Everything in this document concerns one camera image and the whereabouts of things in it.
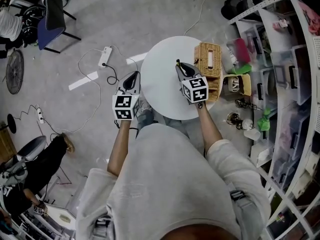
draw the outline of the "black chair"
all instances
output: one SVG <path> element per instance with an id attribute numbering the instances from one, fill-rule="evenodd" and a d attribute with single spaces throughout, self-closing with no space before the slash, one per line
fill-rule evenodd
<path id="1" fill-rule="evenodd" d="M 64 14 L 76 20 L 74 16 L 64 10 L 62 0 L 45 0 L 45 18 L 38 23 L 38 45 L 40 50 L 50 51 L 59 54 L 60 51 L 47 48 L 54 39 L 61 34 L 81 41 L 81 38 L 65 32 L 67 29 Z"/>

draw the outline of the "backpack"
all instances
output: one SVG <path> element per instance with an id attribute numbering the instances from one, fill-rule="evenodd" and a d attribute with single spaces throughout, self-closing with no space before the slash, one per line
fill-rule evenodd
<path id="1" fill-rule="evenodd" d="M 12 159 L 12 161 L 8 161 L 6 163 L 6 167 L 0 173 L 0 206 L 6 212 L 8 211 L 4 203 L 3 187 L 24 183 L 28 176 L 25 159 L 17 162 L 15 161 L 17 161 L 17 158 L 15 157 Z"/>

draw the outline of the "white round table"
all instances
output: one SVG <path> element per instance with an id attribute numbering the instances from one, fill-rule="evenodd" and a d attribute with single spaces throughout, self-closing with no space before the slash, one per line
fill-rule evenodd
<path id="1" fill-rule="evenodd" d="M 189 120 L 198 117 L 195 105 L 189 105 L 180 91 L 176 72 L 177 59 L 194 64 L 195 47 L 201 41 L 189 36 L 173 36 L 157 43 L 146 55 L 141 66 L 141 88 L 151 105 L 161 115 Z M 208 110 L 214 102 L 206 102 Z"/>

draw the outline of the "white cable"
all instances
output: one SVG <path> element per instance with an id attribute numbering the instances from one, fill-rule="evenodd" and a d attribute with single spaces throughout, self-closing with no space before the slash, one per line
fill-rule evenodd
<path id="1" fill-rule="evenodd" d="M 100 87 L 100 84 L 98 84 L 96 81 L 92 80 L 90 77 L 88 77 L 86 74 L 84 74 L 84 73 L 81 71 L 80 66 L 79 66 L 80 61 L 81 61 L 81 60 L 83 59 L 83 57 L 84 57 L 88 52 L 90 52 L 90 51 L 98 51 L 98 52 L 101 52 L 101 53 L 103 52 L 102 50 L 98 50 L 98 49 L 90 49 L 90 50 L 88 50 L 84 55 L 82 55 L 82 57 L 78 60 L 77 65 L 78 65 L 78 69 L 79 69 L 80 73 L 81 73 L 82 75 L 84 75 L 86 78 L 88 78 L 90 81 L 94 82 L 94 83 L 99 87 L 99 105 L 98 105 L 98 106 L 95 108 L 95 110 L 93 111 L 92 116 L 90 116 L 90 117 L 84 122 L 84 124 L 82 125 L 81 128 L 79 128 L 79 129 L 77 129 L 77 130 L 68 130 L 68 129 L 60 129 L 60 128 L 57 128 L 57 129 L 60 130 L 60 131 L 65 131 L 65 132 L 69 132 L 69 133 L 72 133 L 72 134 L 80 131 L 83 127 L 85 127 L 86 123 L 87 123 L 91 118 L 94 117 L 97 109 L 98 109 L 98 108 L 100 107 L 100 105 L 101 105 L 101 87 Z"/>
<path id="2" fill-rule="evenodd" d="M 206 1 L 206 0 L 203 0 L 203 2 L 202 2 L 202 4 L 201 4 L 201 9 L 200 9 L 200 14 L 199 14 L 198 20 L 197 20 L 191 27 L 189 27 L 189 28 L 184 32 L 184 34 L 183 34 L 184 36 L 187 34 L 187 32 L 188 32 L 190 29 L 192 29 L 192 28 L 200 21 L 201 14 L 202 14 L 202 8 L 203 8 L 203 6 L 204 6 L 205 1 Z"/>
<path id="3" fill-rule="evenodd" d="M 116 49 L 117 49 L 117 51 L 118 51 L 118 53 L 119 53 L 122 57 L 124 57 L 125 59 L 132 60 L 132 61 L 134 62 L 134 64 L 135 64 L 136 71 L 138 71 L 138 65 L 137 65 L 137 63 L 136 63 L 136 61 L 135 61 L 135 60 L 133 60 L 132 58 L 129 58 L 129 57 L 126 57 L 126 56 L 122 55 L 122 54 L 121 54 L 121 52 L 119 51 L 119 48 L 118 48 L 118 47 L 116 47 L 114 44 L 109 45 L 109 48 L 111 48 L 111 46 L 113 46 L 114 48 L 116 48 Z"/>
<path id="4" fill-rule="evenodd" d="M 120 50 L 119 50 L 119 48 L 116 47 L 115 45 L 112 44 L 112 45 L 110 45 L 109 47 L 111 47 L 111 46 L 115 47 L 115 48 L 117 49 L 118 53 L 119 53 L 122 57 L 124 57 L 124 58 L 126 58 L 126 59 L 129 59 L 129 60 L 132 60 L 132 61 L 134 62 L 134 64 L 135 64 L 136 71 L 138 71 L 138 65 L 137 65 L 137 63 L 136 63 L 135 60 L 133 60 L 132 58 L 129 58 L 129 57 L 126 57 L 126 56 L 122 55 L 121 52 L 120 52 Z M 95 108 L 95 110 L 93 111 L 92 116 L 90 116 L 90 117 L 84 122 L 84 124 L 82 125 L 81 128 L 79 128 L 79 129 L 77 129 L 77 130 L 68 130 L 68 129 L 57 128 L 57 129 L 60 130 L 60 131 L 69 132 L 69 133 L 72 133 L 72 134 L 80 131 L 83 127 L 85 127 L 86 123 L 87 123 L 91 118 L 94 117 L 96 111 L 98 110 L 98 108 L 99 108 L 100 105 L 101 105 L 101 86 L 100 86 L 100 84 L 98 84 L 96 81 L 92 80 L 90 77 L 88 77 L 86 74 L 84 74 L 84 73 L 81 71 L 80 66 L 79 66 L 80 61 L 81 61 L 81 60 L 83 59 L 83 57 L 84 57 L 88 52 L 90 52 L 90 51 L 98 51 L 98 52 L 103 53 L 102 50 L 90 49 L 90 50 L 88 50 L 84 55 L 82 55 L 82 57 L 78 60 L 77 66 L 78 66 L 78 69 L 79 69 L 79 71 L 80 71 L 80 73 L 81 73 L 82 75 L 84 75 L 84 76 L 85 76 L 86 78 L 88 78 L 90 81 L 94 82 L 94 83 L 99 87 L 99 104 L 98 104 L 98 106 Z"/>

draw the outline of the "sneaker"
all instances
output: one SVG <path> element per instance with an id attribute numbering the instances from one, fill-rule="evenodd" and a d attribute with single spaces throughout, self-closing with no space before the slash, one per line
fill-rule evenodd
<path id="1" fill-rule="evenodd" d="M 68 138 L 68 136 L 65 133 L 62 133 L 61 136 L 64 138 L 64 142 L 66 144 L 66 151 L 69 153 L 75 152 L 75 146 L 71 142 L 71 140 Z"/>
<path id="2" fill-rule="evenodd" d="M 140 93 L 140 108 L 138 110 L 138 112 L 136 113 L 136 117 L 140 116 L 145 110 L 149 110 L 152 112 L 152 107 L 150 106 L 150 104 L 148 103 L 148 101 L 146 100 L 144 94 L 141 92 Z"/>
<path id="3" fill-rule="evenodd" d="M 10 57 L 10 55 L 11 55 L 15 50 L 16 50 L 15 48 L 9 49 L 9 50 L 6 52 L 6 56 L 7 56 L 7 57 Z"/>

